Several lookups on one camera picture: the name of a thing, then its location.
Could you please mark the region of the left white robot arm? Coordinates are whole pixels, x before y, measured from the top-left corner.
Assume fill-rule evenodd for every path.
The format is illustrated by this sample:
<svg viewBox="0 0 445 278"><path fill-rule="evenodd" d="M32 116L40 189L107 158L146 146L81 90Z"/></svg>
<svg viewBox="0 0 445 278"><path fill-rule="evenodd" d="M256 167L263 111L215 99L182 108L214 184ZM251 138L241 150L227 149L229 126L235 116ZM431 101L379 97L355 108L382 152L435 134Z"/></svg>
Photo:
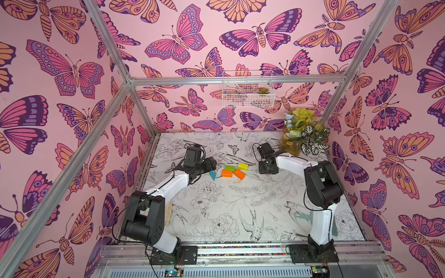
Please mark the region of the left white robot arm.
<svg viewBox="0 0 445 278"><path fill-rule="evenodd" d="M121 226L121 235L167 254L177 254L180 239L165 231L166 205L201 175L216 170L217 162L207 157L203 146L192 144L172 175L148 191L130 196Z"/></svg>

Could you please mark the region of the yellow wooden block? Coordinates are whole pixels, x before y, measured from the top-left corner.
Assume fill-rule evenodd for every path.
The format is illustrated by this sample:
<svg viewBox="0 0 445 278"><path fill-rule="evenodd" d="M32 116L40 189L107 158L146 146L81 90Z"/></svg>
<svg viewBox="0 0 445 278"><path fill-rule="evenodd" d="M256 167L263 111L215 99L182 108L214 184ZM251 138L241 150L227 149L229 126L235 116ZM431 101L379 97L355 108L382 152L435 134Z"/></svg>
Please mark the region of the yellow wooden block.
<svg viewBox="0 0 445 278"><path fill-rule="evenodd" d="M249 165L245 164L245 163L239 163L238 164L238 169L240 171L248 171L249 170Z"/></svg>

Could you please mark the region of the green wooden block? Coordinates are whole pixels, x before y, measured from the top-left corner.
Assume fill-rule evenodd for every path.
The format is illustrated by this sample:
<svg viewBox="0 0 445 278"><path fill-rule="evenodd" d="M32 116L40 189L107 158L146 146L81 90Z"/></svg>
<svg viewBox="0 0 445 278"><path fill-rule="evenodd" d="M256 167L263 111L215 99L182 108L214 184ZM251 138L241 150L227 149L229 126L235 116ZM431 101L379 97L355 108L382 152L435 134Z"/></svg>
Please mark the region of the green wooden block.
<svg viewBox="0 0 445 278"><path fill-rule="evenodd" d="M234 172L236 170L235 166L225 165L224 170Z"/></svg>

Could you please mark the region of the orange wooden block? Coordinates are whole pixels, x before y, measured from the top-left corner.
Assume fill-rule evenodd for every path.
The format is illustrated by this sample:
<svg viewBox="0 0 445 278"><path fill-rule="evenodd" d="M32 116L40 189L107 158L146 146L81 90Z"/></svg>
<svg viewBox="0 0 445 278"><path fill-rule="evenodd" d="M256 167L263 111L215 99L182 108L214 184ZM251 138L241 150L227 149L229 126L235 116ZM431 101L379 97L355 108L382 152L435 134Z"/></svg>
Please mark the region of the orange wooden block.
<svg viewBox="0 0 445 278"><path fill-rule="evenodd" d="M246 177L246 174L244 172L240 171L239 169L236 169L234 171L234 175L240 180L244 180Z"/></svg>
<svg viewBox="0 0 445 278"><path fill-rule="evenodd" d="M231 170L223 170L222 172L221 172L221 176L222 177L228 177L228 178L232 178L233 177L233 171L231 171Z"/></svg>

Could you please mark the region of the teal triangle block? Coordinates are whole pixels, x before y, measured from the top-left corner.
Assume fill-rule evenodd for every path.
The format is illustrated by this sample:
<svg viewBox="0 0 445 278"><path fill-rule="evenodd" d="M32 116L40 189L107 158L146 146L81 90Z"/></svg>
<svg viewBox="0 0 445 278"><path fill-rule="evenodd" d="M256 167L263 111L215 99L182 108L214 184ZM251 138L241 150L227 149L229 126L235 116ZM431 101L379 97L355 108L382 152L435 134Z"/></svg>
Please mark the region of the teal triangle block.
<svg viewBox="0 0 445 278"><path fill-rule="evenodd" d="M209 172L209 174L210 174L212 180L215 181L217 178L217 173L215 171L211 171L211 172Z"/></svg>

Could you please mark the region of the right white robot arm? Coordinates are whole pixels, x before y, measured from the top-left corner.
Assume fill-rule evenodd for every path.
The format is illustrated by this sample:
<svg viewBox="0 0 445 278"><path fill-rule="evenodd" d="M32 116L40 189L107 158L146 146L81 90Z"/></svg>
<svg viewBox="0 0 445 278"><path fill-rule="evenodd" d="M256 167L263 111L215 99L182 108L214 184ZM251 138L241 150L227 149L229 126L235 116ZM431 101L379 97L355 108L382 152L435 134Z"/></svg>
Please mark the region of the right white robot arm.
<svg viewBox="0 0 445 278"><path fill-rule="evenodd" d="M312 212L312 227L307 240L307 255L299 256L296 246L289 246L293 262L335 262L338 255L334 247L333 227L337 204L344 194L337 172L329 161L311 162L284 151L275 151L269 143L260 144L253 151L259 154L260 174L277 174L280 170L290 171L305 181L303 200L309 199L315 208Z"/></svg>

